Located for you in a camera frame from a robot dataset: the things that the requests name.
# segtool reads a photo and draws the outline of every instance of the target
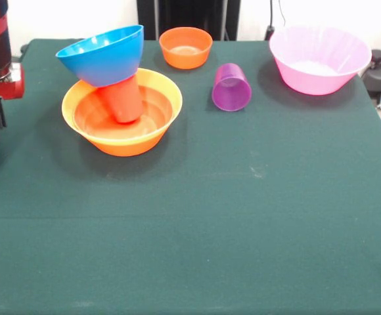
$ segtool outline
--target plastic cup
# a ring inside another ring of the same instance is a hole
[[[242,69],[236,64],[223,64],[215,74],[212,100],[220,109],[235,112],[244,108],[252,97],[252,89]]]
[[[143,100],[135,75],[122,82],[97,89],[97,94],[118,123],[130,123],[144,112]]]

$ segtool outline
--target red cup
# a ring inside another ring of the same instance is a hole
[[[135,75],[122,82],[100,87],[97,93],[118,123],[130,123],[144,112],[143,100]]]

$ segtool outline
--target white wall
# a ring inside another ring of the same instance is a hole
[[[274,25],[278,28],[282,26],[282,18],[278,0],[273,1]],[[281,0],[281,5],[287,25],[335,25],[358,34],[372,48],[381,48],[381,8],[371,1]],[[89,37],[138,22],[136,0],[86,3],[85,0],[10,0],[12,53],[18,55],[20,46],[33,38]],[[268,23],[269,0],[242,0],[238,40],[263,39]]]
[[[136,0],[97,0],[89,5],[85,0],[9,1],[8,27],[15,56],[33,38],[90,37],[137,23]]]
[[[278,0],[274,26],[282,27]],[[286,25],[322,24],[356,33],[372,48],[381,49],[381,0],[281,0]],[[260,40],[269,24],[269,0],[242,0],[238,40]]]

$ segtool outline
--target bowl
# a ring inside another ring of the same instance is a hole
[[[56,57],[81,80],[105,87],[137,72],[143,47],[144,27],[134,25],[74,43]]]
[[[212,37],[199,28],[172,28],[159,40],[166,62],[175,68],[193,69],[207,61]]]
[[[168,77],[139,68],[137,82],[144,114],[128,124],[118,123],[99,97],[97,88],[79,81],[62,101],[66,123],[101,151],[113,156],[136,156],[153,148],[182,108],[182,94]]]
[[[331,27],[277,30],[269,48],[284,82],[309,95],[337,91],[371,60],[371,49],[363,40]]]

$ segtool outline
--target large orange bowl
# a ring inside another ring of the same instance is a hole
[[[159,43],[164,59],[170,66],[193,69],[207,61],[212,37],[199,28],[172,28],[160,36]]]
[[[136,156],[152,149],[182,108],[182,94],[168,77],[139,68],[137,83],[144,114],[132,123],[118,123],[97,88],[78,81],[62,101],[66,123],[101,151],[113,156]]]

